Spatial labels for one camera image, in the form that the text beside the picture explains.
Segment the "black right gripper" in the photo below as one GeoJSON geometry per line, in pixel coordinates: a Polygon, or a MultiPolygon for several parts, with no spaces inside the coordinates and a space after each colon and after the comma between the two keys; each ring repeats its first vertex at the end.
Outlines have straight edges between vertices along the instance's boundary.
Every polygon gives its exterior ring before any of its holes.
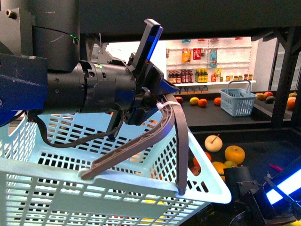
{"type": "Polygon", "coordinates": [[[239,214],[231,226],[245,221],[251,226],[283,226],[301,219],[301,168],[289,166],[264,183],[251,178],[248,167],[227,168],[225,182],[231,191],[232,206],[239,214]]]}

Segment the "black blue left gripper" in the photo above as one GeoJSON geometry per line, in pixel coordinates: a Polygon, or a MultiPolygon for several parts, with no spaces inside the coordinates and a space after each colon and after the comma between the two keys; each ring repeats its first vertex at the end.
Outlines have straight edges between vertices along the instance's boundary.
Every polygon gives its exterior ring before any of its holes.
{"type": "Polygon", "coordinates": [[[189,157],[188,127],[182,106],[172,93],[179,89],[164,79],[164,73],[152,62],[151,56],[160,39],[163,27],[153,19],[145,19],[146,27],[136,52],[131,54],[128,68],[135,79],[135,99],[128,110],[128,124],[140,125],[158,111],[158,100],[164,95],[165,103],[159,103],[162,117],[151,130],[130,140],[104,156],[94,160],[91,168],[81,173],[88,180],[133,155],[161,141],[175,123],[177,137],[176,173],[179,194],[185,194],[189,157]]]}

